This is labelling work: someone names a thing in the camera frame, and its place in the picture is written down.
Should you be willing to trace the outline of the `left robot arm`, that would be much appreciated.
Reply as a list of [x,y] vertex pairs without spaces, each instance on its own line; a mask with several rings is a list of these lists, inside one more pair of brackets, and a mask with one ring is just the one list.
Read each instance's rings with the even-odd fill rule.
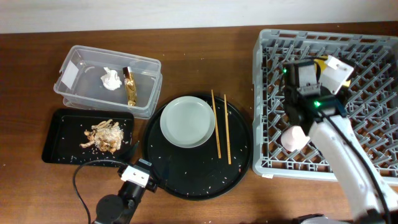
[[[96,205],[96,218],[82,199],[77,186],[76,176],[80,169],[97,163],[110,163],[118,168],[118,175],[123,181],[119,192],[102,197]],[[88,223],[122,224],[130,223],[146,191],[156,192],[158,183],[151,175],[153,165],[147,160],[139,159],[135,163],[117,159],[97,159],[79,165],[73,173],[73,189],[87,214]]]

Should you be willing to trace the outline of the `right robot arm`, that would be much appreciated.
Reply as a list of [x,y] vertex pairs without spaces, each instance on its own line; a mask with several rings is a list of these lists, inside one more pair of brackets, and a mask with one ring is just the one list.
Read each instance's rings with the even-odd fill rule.
[[333,56],[282,66],[283,108],[290,127],[280,139],[288,151],[311,142],[340,183],[355,223],[397,223],[397,193],[361,147],[341,97],[354,65]]

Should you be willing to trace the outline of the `white tissue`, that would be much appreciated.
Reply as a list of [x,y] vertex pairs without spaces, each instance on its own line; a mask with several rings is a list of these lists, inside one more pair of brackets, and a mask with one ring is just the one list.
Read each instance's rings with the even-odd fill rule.
[[103,86],[107,90],[114,91],[121,87],[122,82],[118,76],[117,71],[109,69],[108,67],[104,67],[106,72],[105,75],[101,77],[101,81],[103,82]]

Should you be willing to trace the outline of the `gold snack wrapper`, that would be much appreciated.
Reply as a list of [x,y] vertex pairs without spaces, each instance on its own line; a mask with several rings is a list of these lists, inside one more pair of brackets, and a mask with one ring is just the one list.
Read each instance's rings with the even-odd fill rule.
[[137,88],[131,67],[123,68],[124,86],[127,94],[127,104],[135,106],[137,101]]

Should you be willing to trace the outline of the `food scraps and rice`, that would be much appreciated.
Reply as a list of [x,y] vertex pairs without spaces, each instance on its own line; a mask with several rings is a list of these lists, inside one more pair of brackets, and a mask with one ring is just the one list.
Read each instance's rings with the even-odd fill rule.
[[102,121],[99,124],[92,125],[91,130],[84,131],[88,142],[81,143],[81,148],[95,146],[101,152],[110,152],[114,154],[120,150],[124,131],[119,127],[119,123],[112,119]]

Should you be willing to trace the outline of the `yellow bowl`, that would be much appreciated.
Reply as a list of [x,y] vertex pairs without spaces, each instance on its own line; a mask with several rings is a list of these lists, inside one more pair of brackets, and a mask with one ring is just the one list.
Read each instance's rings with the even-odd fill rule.
[[[321,56],[320,59],[316,58],[314,60],[316,66],[319,67],[320,73],[322,73],[324,71],[324,69],[326,69],[326,64],[325,61],[328,59],[328,57],[326,55]],[[342,86],[343,87],[349,87],[351,85],[351,80],[347,79],[346,81],[343,82]]]

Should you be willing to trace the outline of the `pink plastic cup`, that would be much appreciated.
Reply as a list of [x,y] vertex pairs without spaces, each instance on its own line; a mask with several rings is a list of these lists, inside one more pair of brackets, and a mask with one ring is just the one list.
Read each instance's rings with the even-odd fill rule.
[[291,126],[282,134],[280,141],[286,151],[293,152],[302,150],[310,138],[300,126]]

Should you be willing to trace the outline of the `wooden chopstick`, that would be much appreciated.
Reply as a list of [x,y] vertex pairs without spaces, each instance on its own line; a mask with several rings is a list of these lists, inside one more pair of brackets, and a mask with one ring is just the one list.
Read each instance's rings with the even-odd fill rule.
[[212,101],[213,114],[215,117],[215,135],[216,135],[217,153],[218,153],[218,158],[221,159],[220,137],[218,132],[218,120],[217,120],[215,96],[213,90],[211,90],[211,101]]
[[228,104],[226,95],[224,94],[224,119],[225,119],[225,129],[226,129],[226,147],[227,147],[227,157],[228,157],[228,165],[231,165],[231,145],[230,145],[230,137],[229,137],[229,119],[228,119]]

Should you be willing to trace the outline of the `grey plate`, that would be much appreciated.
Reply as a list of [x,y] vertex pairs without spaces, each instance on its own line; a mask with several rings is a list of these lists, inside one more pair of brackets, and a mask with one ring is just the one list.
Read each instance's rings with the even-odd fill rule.
[[198,147],[213,135],[215,115],[205,100],[181,96],[164,107],[160,114],[160,129],[174,146]]

